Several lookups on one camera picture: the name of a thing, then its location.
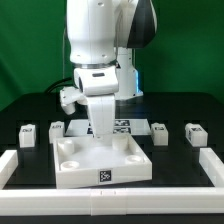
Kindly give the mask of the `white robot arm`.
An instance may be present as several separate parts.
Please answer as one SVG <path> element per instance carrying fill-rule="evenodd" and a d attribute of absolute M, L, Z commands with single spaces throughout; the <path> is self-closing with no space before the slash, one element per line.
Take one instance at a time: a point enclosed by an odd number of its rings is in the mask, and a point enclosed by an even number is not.
<path fill-rule="evenodd" d="M 113 134 L 118 49 L 143 48 L 156 30 L 152 0 L 67 0 L 73 99 L 87 104 L 94 137 Z"/>

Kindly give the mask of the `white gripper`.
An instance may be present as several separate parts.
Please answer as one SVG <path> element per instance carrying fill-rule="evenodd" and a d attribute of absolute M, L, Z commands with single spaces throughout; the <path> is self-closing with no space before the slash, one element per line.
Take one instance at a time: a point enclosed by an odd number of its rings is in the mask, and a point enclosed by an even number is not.
<path fill-rule="evenodd" d="M 115 122 L 114 95 L 88 97 L 87 108 L 94 139 L 111 145 Z"/>

